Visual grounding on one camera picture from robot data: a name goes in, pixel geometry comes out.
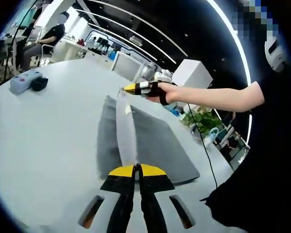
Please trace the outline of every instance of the hand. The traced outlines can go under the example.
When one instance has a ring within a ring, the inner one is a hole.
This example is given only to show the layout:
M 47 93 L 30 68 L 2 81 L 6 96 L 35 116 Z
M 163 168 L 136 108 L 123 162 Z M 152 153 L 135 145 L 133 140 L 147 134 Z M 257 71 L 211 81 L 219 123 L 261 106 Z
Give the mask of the hand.
M 159 88 L 166 92 L 166 101 L 171 104 L 177 101 L 179 87 L 169 83 L 159 83 Z M 160 97 L 146 97 L 147 100 L 160 103 Z

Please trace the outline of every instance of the black cable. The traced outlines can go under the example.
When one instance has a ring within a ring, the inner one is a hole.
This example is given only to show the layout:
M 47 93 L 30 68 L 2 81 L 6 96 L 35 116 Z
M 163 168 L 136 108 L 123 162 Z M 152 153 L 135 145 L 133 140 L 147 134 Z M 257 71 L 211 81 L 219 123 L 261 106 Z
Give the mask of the black cable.
M 204 147 L 205 152 L 206 152 L 206 155 L 207 155 L 207 157 L 208 157 L 209 164 L 210 164 L 210 168 L 211 168 L 211 172 L 212 172 L 212 175 L 213 175 L 213 178 L 214 178 L 214 182 L 215 182 L 215 187 L 218 188 L 218 183 L 217 183 L 217 180 L 216 180 L 215 175 L 214 175 L 214 172 L 213 172 L 213 168 L 212 168 L 211 160 L 210 160 L 210 157 L 209 157 L 209 155 L 208 155 L 207 149 L 206 149 L 206 147 L 205 147 L 205 143 L 204 143 L 204 139 L 203 139 L 202 133 L 200 132 L 199 127 L 197 126 L 197 123 L 196 123 L 196 121 L 195 121 L 195 119 L 194 119 L 194 115 L 193 115 L 193 112 L 192 112 L 191 107 L 190 107 L 189 104 L 188 104 L 188 106 L 189 106 L 189 110 L 190 110 L 191 115 L 192 115 L 193 122 L 194 122 L 194 124 L 195 124 L 195 126 L 196 126 L 196 128 L 197 128 L 197 130 L 198 130 L 198 132 L 199 132 L 199 134 L 200 134 L 200 138 L 201 138 L 201 140 L 202 140 L 203 147 Z
M 11 43 L 11 45 L 12 45 L 12 50 L 13 50 L 13 43 L 14 43 L 15 38 L 16 38 L 16 35 L 17 35 L 17 33 L 18 33 L 18 31 L 19 31 L 19 29 L 20 29 L 20 27 L 21 27 L 21 24 L 24 22 L 24 20 L 25 20 L 27 14 L 28 14 L 29 11 L 32 9 L 32 7 L 36 4 L 37 1 L 39 1 L 39 0 L 35 0 L 34 3 L 30 6 L 30 8 L 29 8 L 28 11 L 26 12 L 25 16 L 23 17 L 22 21 L 21 21 L 20 24 L 18 25 L 18 27 L 17 27 L 17 29 L 16 29 L 16 32 L 15 32 L 15 34 L 14 34 L 14 36 L 13 36 L 12 43 Z M 5 68 L 4 68 L 4 80 L 6 79 L 6 71 L 7 71 L 7 68 L 8 68 L 9 57 L 10 57 L 10 53 L 8 52 L 8 56 L 7 56 L 7 58 L 6 58 L 6 64 L 5 64 Z

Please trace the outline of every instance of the green plant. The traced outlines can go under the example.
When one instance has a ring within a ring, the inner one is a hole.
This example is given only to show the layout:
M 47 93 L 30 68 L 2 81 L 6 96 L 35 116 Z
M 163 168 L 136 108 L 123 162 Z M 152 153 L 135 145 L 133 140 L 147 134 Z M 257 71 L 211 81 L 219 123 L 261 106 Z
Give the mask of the green plant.
M 203 136 L 207 135 L 212 128 L 223 128 L 221 120 L 217 116 L 213 116 L 205 107 L 200 107 L 197 112 L 193 112 L 193 117 Z M 189 112 L 183 119 L 183 123 L 191 126 L 194 123 L 193 117 Z

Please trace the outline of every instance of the person's arm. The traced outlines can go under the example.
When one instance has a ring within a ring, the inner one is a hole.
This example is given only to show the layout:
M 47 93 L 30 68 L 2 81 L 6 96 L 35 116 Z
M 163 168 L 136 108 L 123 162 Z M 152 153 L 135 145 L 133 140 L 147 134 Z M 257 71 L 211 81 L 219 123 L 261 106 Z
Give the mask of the person's arm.
M 52 36 L 50 38 L 46 38 L 46 39 L 43 39 L 43 40 L 38 40 L 37 43 L 38 44 L 48 44 L 48 43 L 51 43 L 51 42 L 53 42 L 55 40 L 56 40 L 56 37 Z
M 243 90 L 235 89 L 198 89 L 160 83 L 166 92 L 166 101 L 191 103 L 230 112 L 245 112 L 264 103 L 262 90 L 257 82 Z M 147 99 L 160 102 L 158 97 Z

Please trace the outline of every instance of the black ceiling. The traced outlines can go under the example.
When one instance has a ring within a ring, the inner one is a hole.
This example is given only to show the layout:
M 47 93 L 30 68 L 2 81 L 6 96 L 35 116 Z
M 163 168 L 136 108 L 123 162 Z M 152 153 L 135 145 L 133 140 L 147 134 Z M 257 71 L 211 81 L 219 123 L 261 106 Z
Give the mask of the black ceiling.
M 84 0 L 84 2 L 92 13 L 133 28 L 134 31 L 152 41 L 177 62 L 177 64 L 172 63 L 159 50 L 143 41 L 142 48 L 156 57 L 158 59 L 157 63 L 162 68 L 174 71 L 183 59 L 196 59 L 203 62 L 214 81 L 217 82 L 218 87 L 239 89 L 246 86 L 246 75 L 239 50 L 226 25 L 206 0 L 102 1 L 129 11 L 154 25 L 177 43 L 188 54 L 188 57 L 155 29 L 131 15 L 98 2 L 90 0 Z M 237 14 L 240 9 L 238 0 L 216 0 L 216 2 L 230 22 L 236 21 L 237 23 L 237 18 L 240 15 L 243 16 L 243 14 Z M 74 3 L 73 7 L 83 10 L 77 2 Z M 93 23 L 87 14 L 80 13 L 80 16 Z M 133 35 L 129 30 L 115 23 L 99 17 L 95 18 L 101 27 L 126 39 Z M 245 52 L 247 50 L 252 53 L 251 47 L 255 41 L 245 37 L 241 39 L 241 42 L 246 44 L 244 46 Z

